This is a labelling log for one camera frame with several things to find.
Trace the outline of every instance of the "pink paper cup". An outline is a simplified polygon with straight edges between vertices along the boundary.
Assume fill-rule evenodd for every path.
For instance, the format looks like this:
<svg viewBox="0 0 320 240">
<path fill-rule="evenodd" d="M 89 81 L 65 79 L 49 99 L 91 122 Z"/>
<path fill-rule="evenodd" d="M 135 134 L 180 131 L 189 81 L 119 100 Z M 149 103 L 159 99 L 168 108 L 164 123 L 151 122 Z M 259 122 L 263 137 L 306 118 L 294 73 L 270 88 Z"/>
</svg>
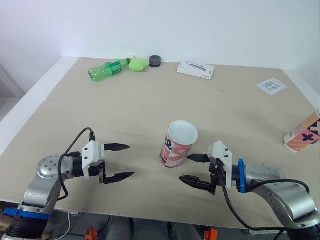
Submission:
<svg viewBox="0 0 320 240">
<path fill-rule="evenodd" d="M 174 121 L 162 146 L 161 163 L 168 168 L 178 167 L 197 139 L 198 131 L 194 125 L 187 121 Z"/>
</svg>

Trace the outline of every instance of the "table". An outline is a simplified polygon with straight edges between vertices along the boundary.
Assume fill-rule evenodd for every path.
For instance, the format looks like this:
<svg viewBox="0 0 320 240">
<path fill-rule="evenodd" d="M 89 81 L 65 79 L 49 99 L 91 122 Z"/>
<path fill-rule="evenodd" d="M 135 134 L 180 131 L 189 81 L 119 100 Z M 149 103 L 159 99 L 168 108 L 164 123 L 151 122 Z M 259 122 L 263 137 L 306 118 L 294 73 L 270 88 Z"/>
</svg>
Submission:
<svg viewBox="0 0 320 240">
<path fill-rule="evenodd" d="M 105 62 L 79 58 L 6 148 L 0 157 L 2 201 L 19 203 L 38 162 L 63 153 L 78 132 L 90 126 L 101 143 L 131 146 L 106 153 L 107 174 L 135 174 L 109 185 L 98 184 L 97 177 L 67 180 L 70 195 L 57 209 L 242 228 L 221 188 L 213 196 L 179 181 L 186 174 L 208 181 L 208 164 L 185 160 L 177 168 L 166 168 L 160 163 L 168 125 L 186 120 L 199 132 L 190 154 L 206 153 L 209 145 L 223 141 L 234 163 L 243 158 L 247 164 L 277 166 L 288 178 L 306 182 L 320 206 L 319 144 L 299 154 L 282 144 L 283 136 L 315 109 L 282 70 L 217 65 L 212 79 L 205 80 L 176 73 L 178 63 L 164 62 L 144 72 L 126 69 L 103 82 L 91 81 L 88 69 Z M 269 96 L 256 87 L 271 77 L 288 88 Z M 81 150 L 87 141 L 81 138 L 73 150 Z M 281 225 L 254 193 L 232 189 L 229 195 L 248 224 Z"/>
</svg>

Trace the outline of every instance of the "white wall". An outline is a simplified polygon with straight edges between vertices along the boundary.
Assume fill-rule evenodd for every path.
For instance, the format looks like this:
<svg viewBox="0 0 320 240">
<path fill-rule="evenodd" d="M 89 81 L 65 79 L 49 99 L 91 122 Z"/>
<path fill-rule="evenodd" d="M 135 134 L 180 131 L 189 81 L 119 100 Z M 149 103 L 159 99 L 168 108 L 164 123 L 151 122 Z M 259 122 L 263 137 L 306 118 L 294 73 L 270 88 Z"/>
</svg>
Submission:
<svg viewBox="0 0 320 240">
<path fill-rule="evenodd" d="M 0 64 L 28 91 L 60 56 L 297 69 L 319 93 L 319 0 L 0 1 Z"/>
</svg>

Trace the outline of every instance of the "black cable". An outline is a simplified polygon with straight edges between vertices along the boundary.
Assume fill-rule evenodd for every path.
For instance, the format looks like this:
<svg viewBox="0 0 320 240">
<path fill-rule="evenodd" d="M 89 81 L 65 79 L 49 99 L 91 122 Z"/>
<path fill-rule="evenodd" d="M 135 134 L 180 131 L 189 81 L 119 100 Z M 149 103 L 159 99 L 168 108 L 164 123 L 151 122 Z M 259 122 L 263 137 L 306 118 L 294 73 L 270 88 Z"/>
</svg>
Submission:
<svg viewBox="0 0 320 240">
<path fill-rule="evenodd" d="M 294 180 L 294 179 L 274 179 L 274 180 L 267 180 L 267 181 L 262 181 L 257 183 L 256 185 L 252 186 L 250 188 L 250 192 L 252 192 L 253 190 L 255 190 L 256 188 L 262 186 L 262 185 L 266 185 L 266 184 L 275 184 L 275 183 L 294 183 L 294 184 L 299 184 L 304 186 L 306 192 L 309 194 L 310 193 L 310 188 L 307 184 L 305 184 L 303 181 L 299 181 L 299 180 Z"/>
<path fill-rule="evenodd" d="M 64 159 L 65 156 L 68 155 L 70 149 L 75 145 L 75 143 L 78 141 L 78 139 L 81 137 L 81 135 L 85 132 L 89 130 L 90 131 L 90 139 L 93 139 L 95 140 L 95 133 L 94 131 L 92 130 L 92 128 L 90 127 L 86 127 L 85 129 L 83 129 L 76 137 L 75 139 L 72 141 L 72 143 L 70 144 L 70 146 L 67 148 L 67 150 L 64 152 L 64 154 L 62 154 L 59 158 L 59 161 L 58 161 L 58 177 L 59 177 L 59 182 L 60 182 L 60 185 L 64 191 L 64 196 L 62 197 L 59 197 L 58 198 L 58 201 L 60 200 L 63 200 L 63 199 L 66 199 L 68 196 L 69 196 L 69 192 L 66 188 L 66 185 L 64 183 L 64 179 L 62 177 L 62 173 L 61 173 L 61 165 L 62 165 L 62 160 Z"/>
<path fill-rule="evenodd" d="M 284 230 L 281 230 L 281 231 L 274 237 L 273 240 L 278 240 L 283 233 L 284 233 Z"/>
<path fill-rule="evenodd" d="M 100 230 L 97 231 L 98 234 L 101 233 L 108 226 L 108 224 L 110 222 L 110 218 L 111 218 L 111 216 L 109 215 L 109 218 L 108 218 L 108 221 L 106 222 L 106 224 Z"/>
<path fill-rule="evenodd" d="M 67 222 L 68 222 L 68 217 L 66 218 L 64 224 L 61 226 L 60 231 L 59 231 L 59 235 L 58 235 L 59 237 L 57 237 L 57 239 L 60 238 L 60 236 L 62 235 L 62 230 L 64 229 Z"/>
<path fill-rule="evenodd" d="M 105 224 L 100 230 L 97 231 L 98 234 L 101 233 L 101 232 L 108 226 L 108 224 L 109 224 L 109 222 L 110 222 L 110 218 L 111 218 L 111 216 L 109 216 L 108 221 L 106 222 L 106 224 Z M 62 234 L 59 233 L 59 235 L 52 236 L 52 237 L 48 238 L 47 240 L 51 240 L 51 239 L 54 239 L 54 238 L 56 238 L 56 237 L 57 237 L 57 239 L 58 239 L 58 238 L 60 238 L 61 235 L 62 235 Z M 80 235 L 80 234 L 75 234 L 75 233 L 68 233 L 66 236 L 68 236 L 68 235 L 78 236 L 78 237 L 83 237 L 83 238 L 85 237 L 85 235 Z"/>
<path fill-rule="evenodd" d="M 230 198 L 228 196 L 228 192 L 226 189 L 226 186 L 224 184 L 223 181 L 223 177 L 222 175 L 218 175 L 219 178 L 219 182 L 221 184 L 222 190 L 223 190 L 223 194 L 224 194 L 224 198 L 226 203 L 228 204 L 229 209 L 231 210 L 232 214 L 235 216 L 235 218 L 243 225 L 245 226 L 247 229 L 252 230 L 252 231 L 267 231 L 267 230 L 278 230 L 278 231 L 283 231 L 286 230 L 285 227 L 277 227 L 277 226 L 268 226 L 268 227 L 253 227 L 253 226 L 249 226 L 248 224 L 246 224 L 242 218 L 237 214 L 236 210 L 234 209 L 234 207 L 231 204 Z"/>
</svg>

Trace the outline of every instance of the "white product box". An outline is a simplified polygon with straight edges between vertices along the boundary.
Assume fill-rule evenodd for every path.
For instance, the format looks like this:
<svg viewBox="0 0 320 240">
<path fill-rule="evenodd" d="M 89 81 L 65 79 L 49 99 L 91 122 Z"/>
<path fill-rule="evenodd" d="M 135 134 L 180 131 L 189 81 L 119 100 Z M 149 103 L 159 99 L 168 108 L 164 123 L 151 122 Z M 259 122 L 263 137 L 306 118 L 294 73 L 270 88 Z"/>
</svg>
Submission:
<svg viewBox="0 0 320 240">
<path fill-rule="evenodd" d="M 178 66 L 177 72 L 210 80 L 214 70 L 214 66 L 183 60 Z"/>
</svg>

